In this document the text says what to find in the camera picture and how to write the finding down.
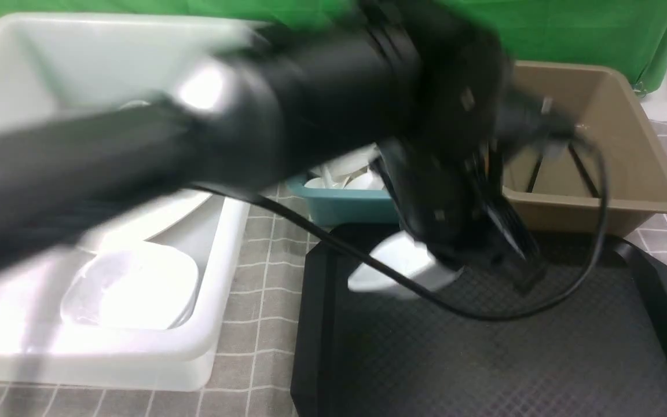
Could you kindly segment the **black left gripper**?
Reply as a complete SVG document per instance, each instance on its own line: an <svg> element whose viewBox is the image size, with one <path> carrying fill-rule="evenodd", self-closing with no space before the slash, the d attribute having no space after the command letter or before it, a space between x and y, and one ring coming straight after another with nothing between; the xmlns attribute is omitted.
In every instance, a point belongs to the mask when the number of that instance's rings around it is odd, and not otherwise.
<svg viewBox="0 0 667 417"><path fill-rule="evenodd" d="M440 264L503 278L519 293L545 278L537 242L478 158L450 164L400 141L378 153L373 169L401 227Z"/></svg>

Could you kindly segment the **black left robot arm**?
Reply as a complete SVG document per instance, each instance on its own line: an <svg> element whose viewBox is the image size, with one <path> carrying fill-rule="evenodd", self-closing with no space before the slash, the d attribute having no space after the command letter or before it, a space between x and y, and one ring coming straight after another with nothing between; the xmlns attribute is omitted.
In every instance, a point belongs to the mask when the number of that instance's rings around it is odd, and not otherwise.
<svg viewBox="0 0 667 417"><path fill-rule="evenodd" d="M376 144L402 227L438 261L545 275L483 164L573 124L511 82L497 32L435 1L373 1L324 29L271 24L202 53L142 107L0 132L0 270L193 183L250 203Z"/></svg>

